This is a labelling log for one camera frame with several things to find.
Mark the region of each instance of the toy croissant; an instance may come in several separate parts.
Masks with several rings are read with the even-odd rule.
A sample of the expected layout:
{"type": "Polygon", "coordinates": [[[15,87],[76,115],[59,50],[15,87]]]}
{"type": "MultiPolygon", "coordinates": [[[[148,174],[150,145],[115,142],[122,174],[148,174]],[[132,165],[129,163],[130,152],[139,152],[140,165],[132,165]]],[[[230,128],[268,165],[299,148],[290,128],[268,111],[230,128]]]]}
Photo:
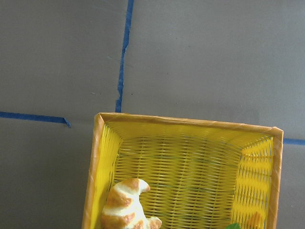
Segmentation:
{"type": "Polygon", "coordinates": [[[104,229],[159,229],[158,217],[146,218],[139,195],[150,190],[141,179],[130,178],[113,186],[102,210],[104,229]]]}

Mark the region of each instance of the green leaf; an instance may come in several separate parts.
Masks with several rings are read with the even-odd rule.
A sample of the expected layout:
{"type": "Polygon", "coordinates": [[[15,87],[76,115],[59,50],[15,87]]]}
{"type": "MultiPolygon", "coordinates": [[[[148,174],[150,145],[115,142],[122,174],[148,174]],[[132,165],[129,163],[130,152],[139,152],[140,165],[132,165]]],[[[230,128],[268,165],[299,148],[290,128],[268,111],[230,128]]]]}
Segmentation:
{"type": "Polygon", "coordinates": [[[225,229],[240,229],[240,226],[238,223],[230,224],[225,229]]]}

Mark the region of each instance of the blue line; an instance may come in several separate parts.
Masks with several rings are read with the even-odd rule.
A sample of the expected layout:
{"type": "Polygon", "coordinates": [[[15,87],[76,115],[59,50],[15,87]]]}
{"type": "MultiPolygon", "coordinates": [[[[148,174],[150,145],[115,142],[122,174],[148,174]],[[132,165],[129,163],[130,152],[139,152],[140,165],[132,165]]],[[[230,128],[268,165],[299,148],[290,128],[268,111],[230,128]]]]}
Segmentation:
{"type": "Polygon", "coordinates": [[[284,144],[305,146],[305,140],[293,139],[293,138],[284,138],[284,144]]]}
{"type": "Polygon", "coordinates": [[[123,47],[122,47],[122,57],[120,64],[120,74],[119,74],[119,82],[118,82],[118,91],[120,96],[117,99],[115,106],[115,111],[119,113],[122,111],[122,97],[123,97],[123,87],[124,87],[124,62],[125,62],[126,49],[129,44],[129,32],[132,24],[132,10],[133,10],[133,0],[128,0],[123,47]]]}
{"type": "Polygon", "coordinates": [[[68,120],[63,117],[44,116],[36,114],[20,114],[0,111],[0,118],[14,118],[40,122],[63,123],[66,124],[69,128],[71,127],[71,124],[68,122],[68,120]]]}

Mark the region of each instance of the gray floor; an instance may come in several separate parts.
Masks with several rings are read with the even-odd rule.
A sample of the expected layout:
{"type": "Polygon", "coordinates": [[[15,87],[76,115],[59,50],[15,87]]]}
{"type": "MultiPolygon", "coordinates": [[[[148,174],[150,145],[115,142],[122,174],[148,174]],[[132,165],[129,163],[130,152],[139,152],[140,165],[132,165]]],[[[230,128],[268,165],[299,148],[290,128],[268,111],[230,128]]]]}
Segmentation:
{"type": "MultiPolygon", "coordinates": [[[[93,117],[114,112],[126,0],[0,1],[0,228],[80,228],[93,117]]],[[[305,3],[135,0],[122,111],[305,138],[305,3]]],[[[305,146],[285,145],[278,228],[302,228],[305,146]]]]}

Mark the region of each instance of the yellow woven basket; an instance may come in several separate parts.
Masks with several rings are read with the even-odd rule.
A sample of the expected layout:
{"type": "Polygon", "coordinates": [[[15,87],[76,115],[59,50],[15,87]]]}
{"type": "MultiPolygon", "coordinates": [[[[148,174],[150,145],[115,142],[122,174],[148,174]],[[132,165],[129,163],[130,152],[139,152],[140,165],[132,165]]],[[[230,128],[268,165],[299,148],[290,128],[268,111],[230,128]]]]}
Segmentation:
{"type": "Polygon", "coordinates": [[[276,127],[97,114],[82,228],[101,229],[110,187],[138,177],[163,229],[275,229],[282,149],[276,127]]]}

